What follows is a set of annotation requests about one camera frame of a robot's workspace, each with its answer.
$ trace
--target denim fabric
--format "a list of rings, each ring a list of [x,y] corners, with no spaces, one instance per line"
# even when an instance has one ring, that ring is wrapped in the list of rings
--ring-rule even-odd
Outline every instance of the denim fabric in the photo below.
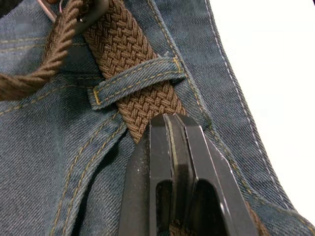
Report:
[[[115,235],[126,163],[134,149],[114,105],[134,90],[117,92],[141,89],[138,82],[178,68],[179,73],[158,79],[176,80],[189,116],[229,161],[244,198],[271,235],[314,235],[270,165],[209,3],[124,3],[154,51],[165,55],[156,59],[160,64],[145,62],[102,82],[78,36],[52,82],[22,101],[0,102],[0,235]],[[0,71],[36,69],[51,25],[36,0],[24,0],[1,18]],[[145,86],[157,81],[146,80]],[[100,89],[101,105],[95,105],[93,90]]]

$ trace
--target white background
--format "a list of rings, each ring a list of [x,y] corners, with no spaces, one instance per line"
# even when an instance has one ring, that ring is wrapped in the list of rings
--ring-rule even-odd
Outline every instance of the white background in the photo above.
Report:
[[[225,52],[280,183],[315,225],[315,6],[210,0]]]

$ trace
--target white stitching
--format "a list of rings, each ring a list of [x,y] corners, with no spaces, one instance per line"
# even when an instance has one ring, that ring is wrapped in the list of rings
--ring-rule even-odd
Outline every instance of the white stitching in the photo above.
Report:
[[[232,80],[232,82],[233,82],[233,85],[234,85],[234,87],[235,87],[235,89],[236,89],[238,98],[240,99],[240,102],[241,102],[241,104],[242,104],[243,110],[244,110],[244,112],[245,112],[246,118],[247,118],[247,120],[248,120],[248,123],[249,123],[250,128],[251,128],[251,131],[252,131],[252,136],[253,136],[254,141],[255,141],[255,143],[256,143],[256,145],[257,145],[257,147],[258,147],[259,153],[261,154],[262,160],[263,160],[263,162],[264,162],[264,164],[265,164],[265,166],[266,166],[266,169],[267,169],[267,171],[268,171],[268,174],[269,174],[269,176],[270,176],[270,178],[271,178],[271,180],[272,180],[274,186],[276,187],[276,190],[277,190],[278,193],[279,193],[280,198],[282,199],[284,205],[289,209],[289,206],[285,203],[285,201],[284,201],[284,199],[283,199],[283,197],[282,197],[282,195],[281,195],[281,193],[280,193],[280,191],[279,191],[279,189],[278,189],[278,187],[277,187],[277,185],[276,185],[276,182],[275,182],[273,176],[271,175],[271,172],[270,172],[270,170],[269,170],[269,168],[268,168],[267,162],[266,162],[265,158],[263,157],[262,151],[261,151],[261,149],[260,149],[260,147],[259,147],[259,145],[258,145],[256,136],[255,136],[255,134],[254,134],[254,130],[253,130],[253,127],[252,127],[251,120],[250,120],[250,118],[249,118],[249,116],[248,116],[248,114],[247,114],[247,111],[246,111],[245,106],[244,106],[244,104],[243,104],[243,102],[242,102],[242,98],[241,98],[241,96],[240,96],[240,93],[239,93],[239,91],[238,91],[238,89],[237,89],[237,87],[236,87],[236,84],[235,84],[235,82],[234,82],[234,79],[233,79],[233,77],[232,77],[232,75],[231,75],[231,72],[230,72],[230,70],[229,70],[229,68],[228,68],[228,66],[227,66],[226,60],[225,60],[225,58],[224,58],[224,56],[223,56],[222,50],[221,50],[221,48],[220,48],[220,46],[219,46],[219,41],[218,41],[217,35],[216,35],[216,33],[215,33],[215,30],[214,30],[214,28],[213,28],[213,24],[212,24],[212,20],[211,20],[211,15],[210,15],[210,12],[209,12],[209,8],[208,8],[207,1],[208,1],[208,0],[205,0],[205,4],[206,4],[206,8],[207,8],[209,20],[210,20],[212,32],[213,32],[213,34],[214,34],[214,36],[215,36],[215,38],[216,38],[217,47],[218,47],[219,52],[220,52],[220,54],[221,54],[221,57],[222,57],[222,59],[223,59],[223,61],[224,61],[226,70],[227,70],[227,72],[228,72],[228,74],[229,74],[229,76],[230,76],[230,78],[231,78],[231,80]]]

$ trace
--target blue jeans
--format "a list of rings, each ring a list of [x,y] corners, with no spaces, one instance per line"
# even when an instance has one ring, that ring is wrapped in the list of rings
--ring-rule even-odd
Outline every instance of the blue jeans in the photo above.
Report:
[[[171,80],[188,115],[229,161],[243,197],[270,234],[314,235],[272,169],[209,2],[124,2],[158,59],[103,81],[78,36],[59,74],[43,89],[22,101],[0,102],[0,234],[116,234],[134,142],[114,103]],[[24,0],[1,18],[0,71],[34,71],[51,26],[36,0]],[[148,76],[155,79],[146,81]]]

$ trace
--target brown braided belt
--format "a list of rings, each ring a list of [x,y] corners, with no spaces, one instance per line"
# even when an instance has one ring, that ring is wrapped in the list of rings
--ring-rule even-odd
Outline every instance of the brown braided belt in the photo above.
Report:
[[[35,72],[26,76],[0,74],[0,101],[29,96],[57,74],[72,44],[74,28],[82,6],[83,0],[69,0],[48,37],[43,63]],[[85,31],[84,37],[105,79],[157,57],[136,20],[120,0],[109,1],[107,14]],[[136,143],[139,142],[149,120],[157,114],[186,114],[169,81],[137,91],[116,104]],[[269,235],[257,214],[249,204],[247,206],[259,235]],[[185,230],[172,225],[170,231],[172,235],[188,235]]]

